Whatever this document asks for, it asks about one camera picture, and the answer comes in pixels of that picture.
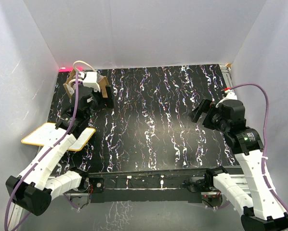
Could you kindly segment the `brown canvas tote bag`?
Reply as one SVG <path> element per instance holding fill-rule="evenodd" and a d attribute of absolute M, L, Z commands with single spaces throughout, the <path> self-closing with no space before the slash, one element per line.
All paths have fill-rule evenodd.
<path fill-rule="evenodd" d="M 87 66 L 90 71 L 79 69 L 77 67 L 78 64 Z M 107 93 L 106 88 L 110 86 L 107 77 L 99 74 L 90 64 L 78 60 L 73 63 L 73 70 L 71 71 L 69 78 L 63 84 L 70 99 L 75 93 L 76 73 L 78 73 L 78 82 L 80 85 L 93 88 L 94 92 L 100 92 L 103 98 L 110 98 L 110 93 Z"/>

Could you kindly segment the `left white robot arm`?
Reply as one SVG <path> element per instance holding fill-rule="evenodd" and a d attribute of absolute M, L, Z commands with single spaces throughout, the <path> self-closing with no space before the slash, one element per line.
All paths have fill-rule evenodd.
<path fill-rule="evenodd" d="M 6 180 L 10 201 L 40 216 L 53 199 L 65 192 L 72 189 L 86 191 L 90 181 L 81 170 L 71 169 L 57 179 L 49 179 L 49 176 L 65 152 L 80 140 L 80 135 L 88 128 L 92 112 L 113 107 L 110 85 L 101 91 L 79 85 L 71 97 L 71 103 L 55 123 L 53 135 L 46 136 L 41 153 L 17 177 L 9 176 Z"/>

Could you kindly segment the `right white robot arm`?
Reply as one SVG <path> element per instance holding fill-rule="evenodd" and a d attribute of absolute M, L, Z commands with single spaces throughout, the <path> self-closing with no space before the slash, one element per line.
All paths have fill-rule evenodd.
<path fill-rule="evenodd" d="M 234 206 L 246 231 L 283 231 L 288 229 L 288 211 L 271 193 L 272 185 L 262 173 L 263 143 L 258 132 L 246 125 L 245 107 L 236 99 L 215 103 L 203 99 L 189 116 L 196 123 L 201 114 L 205 128 L 220 131 L 236 156 L 250 193 L 232 179 L 224 167 L 207 169 L 205 187 L 219 190 Z"/>

